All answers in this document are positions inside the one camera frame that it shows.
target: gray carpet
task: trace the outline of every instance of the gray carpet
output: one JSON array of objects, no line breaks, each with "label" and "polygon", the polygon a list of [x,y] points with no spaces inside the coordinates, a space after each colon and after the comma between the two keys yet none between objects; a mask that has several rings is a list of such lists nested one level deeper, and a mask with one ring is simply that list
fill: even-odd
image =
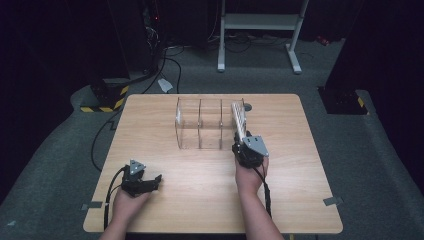
[{"label": "gray carpet", "polygon": [[[424,199],[397,157],[370,96],[357,91],[368,115],[328,115],[317,91],[325,85],[343,42],[324,47],[300,41],[296,52],[303,73],[294,75],[283,45],[251,46],[226,54],[226,71],[218,73],[217,50],[175,48],[169,58],[182,68],[180,93],[295,93],[299,95],[330,187],[344,203],[338,206],[342,233],[319,239],[424,239]],[[232,50],[246,45],[228,44]],[[164,76],[176,93],[178,67],[167,61]],[[143,92],[152,79],[131,85]],[[91,201],[100,173],[90,160],[92,141],[113,113],[79,111],[88,87],[70,99],[75,111],[34,153],[0,208],[0,239],[97,239],[86,233],[83,204]],[[155,83],[146,94],[163,93]],[[109,125],[94,148],[102,166],[114,131]],[[139,239],[210,239],[206,235],[140,235]],[[232,239],[236,236],[215,236]],[[296,235],[296,239],[315,239]]]}]

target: human arm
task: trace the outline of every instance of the human arm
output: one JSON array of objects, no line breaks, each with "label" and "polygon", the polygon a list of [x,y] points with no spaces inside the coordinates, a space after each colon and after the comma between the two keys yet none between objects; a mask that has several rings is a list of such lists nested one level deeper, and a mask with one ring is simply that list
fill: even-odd
[{"label": "human arm", "polygon": [[119,188],[113,201],[112,220],[99,240],[124,240],[129,224],[149,199],[149,196],[150,192],[147,192],[133,198]]},{"label": "human arm", "polygon": [[[275,223],[272,221],[261,200],[258,197],[258,190],[262,185],[262,180],[254,169],[240,166],[236,160],[236,183],[240,198],[246,238],[256,239],[284,239]],[[257,170],[266,176],[269,159],[264,158],[263,166]]]}]

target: white stand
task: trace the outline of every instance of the white stand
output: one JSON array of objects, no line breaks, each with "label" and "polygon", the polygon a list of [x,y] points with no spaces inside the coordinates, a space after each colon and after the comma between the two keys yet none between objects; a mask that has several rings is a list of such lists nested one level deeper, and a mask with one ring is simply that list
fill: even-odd
[{"label": "white stand", "polygon": [[226,14],[225,0],[222,0],[221,31],[218,52],[218,72],[225,71],[225,29],[261,29],[261,30],[291,30],[291,43],[286,44],[287,53],[295,74],[301,74],[299,61],[294,48],[299,37],[309,0],[303,0],[299,14]]}]

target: metal stand leg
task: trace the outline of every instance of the metal stand leg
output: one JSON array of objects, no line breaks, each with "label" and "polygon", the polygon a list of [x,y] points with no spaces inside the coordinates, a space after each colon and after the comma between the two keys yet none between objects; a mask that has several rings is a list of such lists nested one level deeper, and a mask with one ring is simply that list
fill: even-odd
[{"label": "metal stand leg", "polygon": [[218,72],[225,71],[225,0],[222,0],[221,32],[219,36]]},{"label": "metal stand leg", "polygon": [[302,27],[303,19],[305,18],[306,8],[308,6],[309,0],[304,0],[302,3],[302,8],[300,10],[299,17],[296,22],[296,28],[293,32],[292,41],[290,44],[286,44],[287,53],[289,54],[290,62],[293,66],[293,71],[295,74],[301,74],[302,69],[300,68],[299,61],[297,60],[296,54],[294,53],[294,48],[296,46],[297,38],[299,37],[299,32]]}]

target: human hand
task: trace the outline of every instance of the human hand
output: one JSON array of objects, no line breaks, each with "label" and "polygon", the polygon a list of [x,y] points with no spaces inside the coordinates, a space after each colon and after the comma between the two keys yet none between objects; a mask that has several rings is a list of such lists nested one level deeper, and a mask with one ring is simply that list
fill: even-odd
[{"label": "human hand", "polygon": [[[249,194],[257,195],[259,188],[262,185],[262,179],[253,168],[245,168],[235,160],[236,163],[236,183],[240,195]],[[268,171],[269,159],[264,157],[262,166],[256,169],[265,178]]]},{"label": "human hand", "polygon": [[150,192],[138,197],[131,197],[127,192],[118,189],[113,201],[112,222],[128,226],[144,203],[149,199]]}]

